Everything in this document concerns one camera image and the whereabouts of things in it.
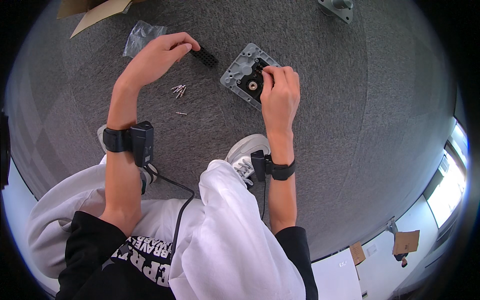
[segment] clear plastic bag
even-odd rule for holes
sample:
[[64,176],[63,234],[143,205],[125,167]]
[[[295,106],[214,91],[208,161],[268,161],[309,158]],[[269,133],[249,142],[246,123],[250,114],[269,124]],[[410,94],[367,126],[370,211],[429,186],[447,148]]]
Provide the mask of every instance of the clear plastic bag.
[[128,36],[127,44],[122,56],[134,58],[151,40],[164,35],[167,32],[165,26],[151,26],[142,20],[138,21]]

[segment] hand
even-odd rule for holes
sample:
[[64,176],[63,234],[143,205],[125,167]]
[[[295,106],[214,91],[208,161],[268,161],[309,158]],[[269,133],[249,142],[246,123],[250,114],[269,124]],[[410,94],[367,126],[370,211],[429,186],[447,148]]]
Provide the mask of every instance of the hand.
[[290,165],[294,159],[292,122],[300,103],[299,75],[291,67],[272,66],[265,67],[262,75],[260,100],[272,160]]
[[264,87],[260,100],[267,134],[290,134],[300,103],[299,75],[292,67],[273,66],[265,67],[262,75]]
[[174,62],[200,45],[185,32],[159,36],[150,41],[128,64],[119,78],[122,84],[140,90],[162,77]]

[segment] white pants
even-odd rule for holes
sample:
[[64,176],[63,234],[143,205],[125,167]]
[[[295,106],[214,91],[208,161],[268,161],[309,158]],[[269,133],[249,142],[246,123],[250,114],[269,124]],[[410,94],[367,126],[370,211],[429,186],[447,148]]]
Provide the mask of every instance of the white pants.
[[[169,285],[177,299],[305,299],[302,278],[260,219],[255,197],[234,168],[214,160],[200,177],[202,200],[183,212]],[[142,200],[133,236],[172,241],[185,200]],[[27,239],[39,270],[57,278],[75,211],[105,209],[105,165],[74,174],[32,210]]]

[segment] gray carpet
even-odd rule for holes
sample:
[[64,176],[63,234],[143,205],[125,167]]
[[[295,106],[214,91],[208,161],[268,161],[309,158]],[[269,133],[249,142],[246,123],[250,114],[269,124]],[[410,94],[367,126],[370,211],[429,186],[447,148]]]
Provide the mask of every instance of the gray carpet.
[[[154,162],[190,187],[236,141],[265,132],[261,113],[219,83],[239,51],[255,43],[299,73],[298,225],[307,229],[313,260],[402,215],[434,174],[453,128],[455,79],[410,1],[357,0],[347,25],[323,15],[316,0],[148,0],[71,40],[82,16],[56,20],[58,4],[25,41],[6,95],[12,156],[38,199],[103,156],[96,130],[131,60],[121,54],[137,20],[187,31],[219,60],[209,70],[188,55],[138,98],[138,120],[155,127]],[[180,83],[188,89],[176,100],[170,88]],[[263,185],[252,193],[261,211]],[[185,196],[164,182],[146,195]]]

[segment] cable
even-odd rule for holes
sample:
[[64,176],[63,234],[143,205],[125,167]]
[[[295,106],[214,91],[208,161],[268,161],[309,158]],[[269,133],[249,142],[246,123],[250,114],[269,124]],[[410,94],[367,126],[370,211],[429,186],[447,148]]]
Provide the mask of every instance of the cable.
[[265,191],[267,189],[267,180],[265,180],[265,185],[264,185],[264,212],[262,212],[262,221],[264,220],[264,215],[265,215]]
[[172,263],[172,259],[173,259],[173,254],[175,254],[175,249],[177,248],[177,239],[178,239],[178,235],[179,235],[179,229],[180,229],[180,221],[181,221],[181,215],[183,214],[183,211],[185,210],[185,208],[187,207],[187,205],[193,200],[193,198],[195,197],[195,192],[192,191],[191,189],[187,188],[186,186],[182,185],[182,184],[179,184],[173,180],[170,180],[166,177],[163,177],[161,175],[159,175],[158,173],[154,172],[153,170],[151,170],[150,168],[147,168],[146,170],[148,173],[152,172],[153,175],[157,176],[158,178],[161,178],[163,180],[165,180],[166,182],[169,182],[173,185],[176,185],[178,187],[181,187],[182,189],[184,190],[187,190],[189,192],[192,193],[192,195],[190,196],[190,198],[188,198],[188,200],[182,205],[180,211],[179,211],[179,215],[177,217],[177,223],[175,225],[175,233],[173,234],[173,241],[172,241],[172,253],[170,254],[170,264]]

